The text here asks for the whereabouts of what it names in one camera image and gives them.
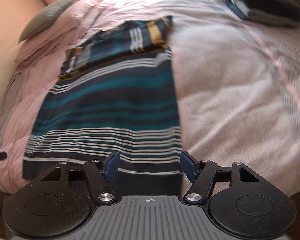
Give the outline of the teal navy striped sweater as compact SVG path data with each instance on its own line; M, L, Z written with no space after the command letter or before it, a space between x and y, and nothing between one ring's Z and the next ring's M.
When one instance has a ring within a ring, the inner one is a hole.
M116 195L181 193L171 27L171 16L127 21L66 52L26 144L25 180L60 161L77 166L119 152Z

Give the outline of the pink grey bed cover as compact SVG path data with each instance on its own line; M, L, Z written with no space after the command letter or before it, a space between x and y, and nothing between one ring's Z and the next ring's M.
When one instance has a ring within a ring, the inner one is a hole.
M300 28L238 18L225 0L81 0L27 40L0 92L0 191L14 194L45 96L66 52L127 21L172 17L167 42L181 152L242 162L285 194L300 191Z

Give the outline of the grey folded garment bottom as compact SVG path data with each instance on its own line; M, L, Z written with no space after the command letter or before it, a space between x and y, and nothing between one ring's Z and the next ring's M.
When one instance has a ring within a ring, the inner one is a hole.
M247 18L251 21L277 27L298 28L300 26L300 21L294 21L290 18L273 15L261 10L249 10Z

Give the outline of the grey pillow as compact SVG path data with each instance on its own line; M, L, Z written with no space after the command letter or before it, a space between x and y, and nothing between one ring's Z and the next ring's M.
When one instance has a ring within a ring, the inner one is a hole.
M18 43L28 40L49 28L77 0L57 0L42 9L21 32Z

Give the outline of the navy blue folded garment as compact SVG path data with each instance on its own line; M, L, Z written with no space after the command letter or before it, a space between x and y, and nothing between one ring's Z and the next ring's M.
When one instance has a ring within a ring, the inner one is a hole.
M250 9L240 0L225 0L227 7L241 20L249 20Z

